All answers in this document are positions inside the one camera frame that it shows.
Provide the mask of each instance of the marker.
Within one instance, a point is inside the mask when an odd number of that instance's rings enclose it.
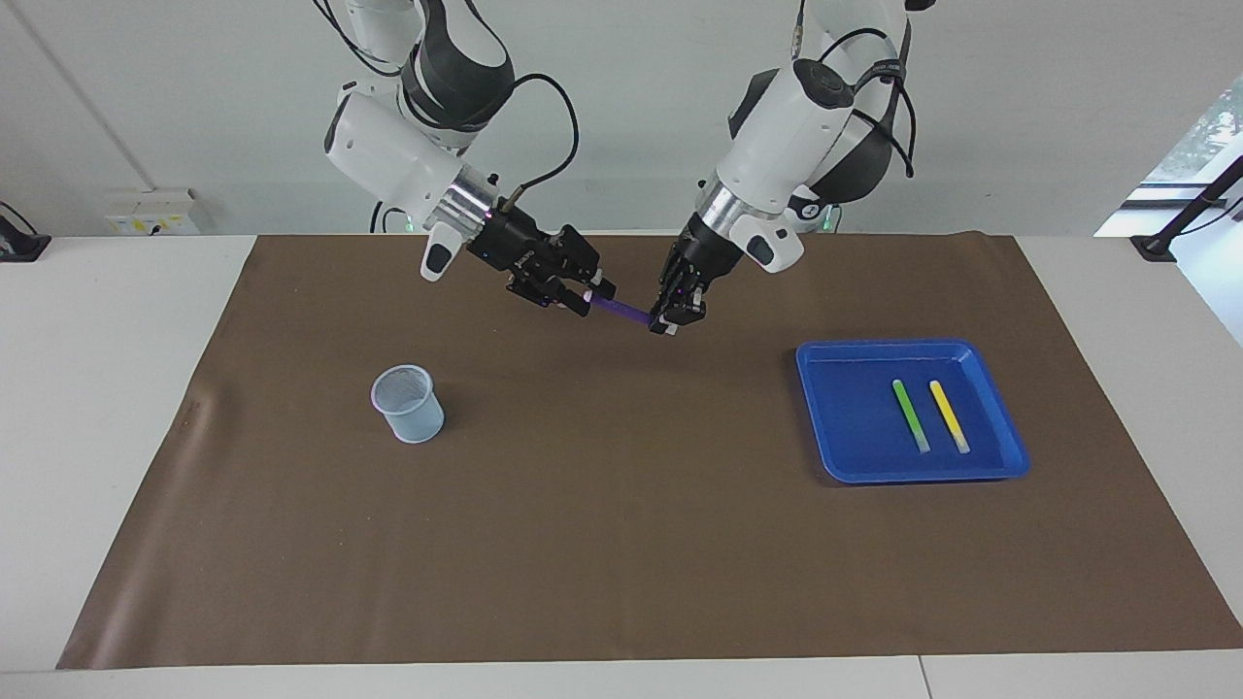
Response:
[[[971,445],[967,444],[967,435],[962,433],[962,425],[958,424],[958,415],[953,414],[953,408],[950,407],[950,399],[946,398],[945,389],[941,388],[941,382],[929,382],[929,388],[932,391],[932,398],[936,398],[937,408],[941,408],[941,417],[945,418],[945,427],[950,428],[950,434],[953,435],[953,443],[958,445],[958,453],[970,454]]]
[[[902,407],[902,414],[906,415],[906,427],[911,428],[911,435],[915,437],[915,444],[920,448],[920,454],[927,454],[932,450],[929,447],[929,438],[924,434],[924,425],[920,424],[919,415],[915,414],[915,405],[911,405],[911,397],[906,394],[906,386],[902,384],[902,379],[894,379],[894,396],[897,396],[897,404]]]

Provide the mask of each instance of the brown mat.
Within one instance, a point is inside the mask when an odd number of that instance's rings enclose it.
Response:
[[[1156,650],[1243,631],[1011,239],[823,236],[656,337],[421,239],[264,238],[61,668]],[[648,302],[669,239],[597,239]],[[961,336],[1032,454],[840,486],[807,340]],[[369,402],[416,362],[447,413]]]

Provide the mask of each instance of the table surface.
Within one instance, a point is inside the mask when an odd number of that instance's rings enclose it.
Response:
[[[254,240],[58,239],[35,265],[0,266],[0,697],[950,699],[1243,687],[1243,650],[50,672]],[[1243,616],[1243,347],[1176,266],[1144,262],[1126,240],[1019,244]]]

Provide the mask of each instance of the window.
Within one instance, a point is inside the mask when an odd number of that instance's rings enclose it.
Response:
[[[1171,184],[1206,185],[1234,158],[1243,155],[1243,76],[1208,108],[1161,164],[1144,179],[1141,189]]]

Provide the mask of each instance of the plastic cup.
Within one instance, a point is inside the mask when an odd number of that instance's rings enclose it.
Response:
[[[372,384],[372,405],[388,420],[393,435],[406,444],[431,439],[445,424],[445,410],[431,392],[431,374],[414,364],[382,373]]]

